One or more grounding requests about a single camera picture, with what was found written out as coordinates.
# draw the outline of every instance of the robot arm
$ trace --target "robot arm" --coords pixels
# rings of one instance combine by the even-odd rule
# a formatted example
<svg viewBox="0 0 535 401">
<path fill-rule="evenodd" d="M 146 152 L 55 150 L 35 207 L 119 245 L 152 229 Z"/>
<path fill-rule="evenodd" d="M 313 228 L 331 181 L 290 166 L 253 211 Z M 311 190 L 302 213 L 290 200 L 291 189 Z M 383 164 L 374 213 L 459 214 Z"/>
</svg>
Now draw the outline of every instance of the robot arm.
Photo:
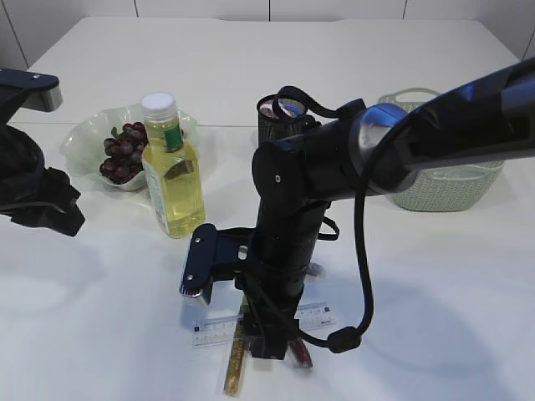
<svg viewBox="0 0 535 401">
<path fill-rule="evenodd" d="M 285 87 L 278 96 L 295 93 Z M 278 96 L 273 101 L 278 118 L 300 118 L 285 115 Z M 318 109 L 306 94 L 302 99 Z M 255 228 L 217 231 L 207 224 L 191 240 L 182 295 L 207 305 L 214 281 L 234 279 L 252 309 L 244 327 L 255 338 L 253 357 L 282 359 L 296 337 L 334 353 L 359 346 L 373 315 L 364 197 L 406 190 L 419 170 L 431 167 L 535 155 L 535 59 L 454 89 L 410 114 L 392 104 L 366 109 L 358 100 L 327 111 L 337 119 L 258 147 L 252 160 L 261 196 Z M 301 332 L 293 316 L 324 212 L 332 201 L 348 198 L 355 198 L 364 317 L 358 327 L 318 340 Z"/>
<path fill-rule="evenodd" d="M 8 125 L 20 107 L 49 112 L 61 102 L 56 77 L 0 69 L 0 214 L 75 236 L 84 224 L 76 206 L 80 193 L 63 171 L 45 168 L 43 152 L 28 135 Z"/>
</svg>

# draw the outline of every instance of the black mesh cup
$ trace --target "black mesh cup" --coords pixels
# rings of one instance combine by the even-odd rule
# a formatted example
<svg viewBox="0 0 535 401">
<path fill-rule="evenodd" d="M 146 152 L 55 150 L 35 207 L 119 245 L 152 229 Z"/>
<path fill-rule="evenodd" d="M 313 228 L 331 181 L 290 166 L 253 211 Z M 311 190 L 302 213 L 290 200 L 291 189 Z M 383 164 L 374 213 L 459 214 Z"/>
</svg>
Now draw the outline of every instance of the black mesh cup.
<svg viewBox="0 0 535 401">
<path fill-rule="evenodd" d="M 260 99 L 257 103 L 259 145 L 264 140 L 281 140 L 302 134 L 304 127 L 310 124 L 310 119 L 313 118 L 312 116 L 306 116 L 306 118 L 298 119 L 292 123 L 282 122 L 273 112 L 272 103 L 274 98 L 275 95 L 270 94 Z M 287 97 L 279 98 L 279 104 L 284 113 L 293 118 L 304 115 L 308 111 L 301 102 Z"/>
</svg>

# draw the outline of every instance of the grapes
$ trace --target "grapes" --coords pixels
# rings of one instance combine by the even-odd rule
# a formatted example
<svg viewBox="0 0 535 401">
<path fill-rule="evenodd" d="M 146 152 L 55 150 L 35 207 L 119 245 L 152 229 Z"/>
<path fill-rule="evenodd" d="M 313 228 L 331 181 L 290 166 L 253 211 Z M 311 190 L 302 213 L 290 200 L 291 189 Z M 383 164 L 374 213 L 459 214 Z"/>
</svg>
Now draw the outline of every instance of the grapes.
<svg viewBox="0 0 535 401">
<path fill-rule="evenodd" d="M 128 176 L 128 174 L 130 174 L 130 169 L 128 166 L 122 165 L 121 167 L 117 167 L 117 169 L 115 169 L 114 174 L 119 178 L 125 178 Z"/>
<path fill-rule="evenodd" d="M 115 145 L 117 145 L 117 144 L 118 144 L 118 142 L 117 142 L 117 140 L 116 140 L 115 138 L 106 138 L 106 139 L 104 140 L 104 148 L 105 148 L 105 149 L 108 149 L 108 148 L 110 148 L 111 146 L 115 146 Z"/>
<path fill-rule="evenodd" d="M 124 124 L 122 132 L 111 130 L 114 138 L 104 140 L 104 152 L 109 156 L 99 166 L 99 172 L 115 184 L 124 184 L 142 170 L 141 156 L 147 145 L 145 126 L 140 121 Z"/>
<path fill-rule="evenodd" d="M 130 155 L 130 161 L 135 165 L 138 165 L 139 163 L 141 163 L 141 152 L 137 150 L 134 153 L 132 153 L 132 155 Z"/>
<path fill-rule="evenodd" d="M 103 166 L 106 169 L 106 171 L 113 171 L 117 168 L 117 164 L 111 158 L 104 160 Z"/>
<path fill-rule="evenodd" d="M 123 155 L 130 155 L 134 151 L 134 146 L 130 142 L 120 144 L 120 151 Z"/>
<path fill-rule="evenodd" d="M 137 129 L 138 131 L 145 132 L 145 126 L 140 121 L 137 121 L 136 123 L 132 124 L 133 129 Z"/>
<path fill-rule="evenodd" d="M 104 177 L 106 177 L 110 173 L 109 171 L 107 171 L 107 169 L 105 169 L 104 163 L 100 164 L 99 171 L 100 171 L 100 174 L 103 175 Z"/>
<path fill-rule="evenodd" d="M 122 152 L 120 151 L 120 146 L 112 146 L 110 148 L 111 157 L 120 157 L 121 155 L 122 155 Z"/>
<path fill-rule="evenodd" d="M 138 140 L 138 141 L 143 140 L 143 138 L 145 137 L 143 133 L 141 131 L 138 131 L 137 129 L 131 130 L 129 135 L 130 135 L 130 138 L 132 138 L 133 140 Z"/>
</svg>

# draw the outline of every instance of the transparent ruler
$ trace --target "transparent ruler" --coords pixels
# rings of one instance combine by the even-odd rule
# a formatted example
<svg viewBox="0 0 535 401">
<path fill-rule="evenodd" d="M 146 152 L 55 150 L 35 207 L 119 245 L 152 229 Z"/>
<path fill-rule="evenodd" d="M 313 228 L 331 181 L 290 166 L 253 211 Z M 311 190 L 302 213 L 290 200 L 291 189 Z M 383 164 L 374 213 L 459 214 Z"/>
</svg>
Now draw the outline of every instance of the transparent ruler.
<svg viewBox="0 0 535 401">
<path fill-rule="evenodd" d="M 193 348 L 231 343 L 239 315 L 199 320 L 193 324 Z M 310 331 L 335 324 L 333 313 L 326 302 L 301 305 L 295 312 L 301 330 Z"/>
</svg>

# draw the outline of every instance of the glass bowl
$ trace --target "glass bowl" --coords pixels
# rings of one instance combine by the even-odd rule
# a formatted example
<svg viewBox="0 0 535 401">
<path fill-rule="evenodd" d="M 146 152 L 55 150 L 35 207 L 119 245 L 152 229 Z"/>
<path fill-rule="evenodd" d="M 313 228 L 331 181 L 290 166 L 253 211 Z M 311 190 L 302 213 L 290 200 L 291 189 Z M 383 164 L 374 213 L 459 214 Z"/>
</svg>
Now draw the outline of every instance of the glass bowl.
<svg viewBox="0 0 535 401">
<path fill-rule="evenodd" d="M 197 147 L 199 135 L 196 131 L 196 120 L 183 111 L 179 111 L 179 117 L 185 137 Z M 139 104 L 132 104 L 118 109 L 101 110 L 72 128 L 59 150 L 67 160 L 69 175 L 88 176 L 121 190 L 138 190 L 145 187 L 144 171 L 124 184 L 115 184 L 99 172 L 100 164 L 108 157 L 104 153 L 104 139 L 111 137 L 111 129 L 121 129 L 124 124 L 136 121 L 143 121 L 143 114 Z"/>
</svg>

